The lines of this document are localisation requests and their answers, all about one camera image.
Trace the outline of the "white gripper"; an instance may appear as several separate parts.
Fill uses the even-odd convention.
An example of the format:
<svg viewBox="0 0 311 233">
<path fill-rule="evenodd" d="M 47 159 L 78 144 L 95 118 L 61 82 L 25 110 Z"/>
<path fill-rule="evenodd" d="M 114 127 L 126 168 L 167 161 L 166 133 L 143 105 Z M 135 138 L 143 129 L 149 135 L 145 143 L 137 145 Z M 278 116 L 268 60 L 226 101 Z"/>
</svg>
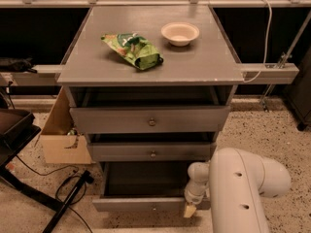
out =
<svg viewBox="0 0 311 233">
<path fill-rule="evenodd" d="M 207 189 L 208 183 L 189 180 L 184 191 L 184 196 L 187 201 L 184 207 L 184 218 L 190 218 L 194 215 L 196 212 L 196 207 L 194 205 L 199 205 L 202 202 Z"/>
</svg>

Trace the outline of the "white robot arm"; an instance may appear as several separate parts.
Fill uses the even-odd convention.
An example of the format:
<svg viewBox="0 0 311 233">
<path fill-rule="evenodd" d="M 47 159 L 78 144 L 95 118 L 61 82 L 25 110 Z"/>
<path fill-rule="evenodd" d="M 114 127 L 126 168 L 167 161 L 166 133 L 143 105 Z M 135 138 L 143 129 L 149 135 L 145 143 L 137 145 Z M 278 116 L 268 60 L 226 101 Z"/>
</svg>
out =
<svg viewBox="0 0 311 233">
<path fill-rule="evenodd" d="M 292 181 L 280 162 L 236 148 L 192 163 L 188 175 L 184 216 L 193 216 L 208 195 L 214 233 L 270 233 L 260 199 L 285 195 Z"/>
</svg>

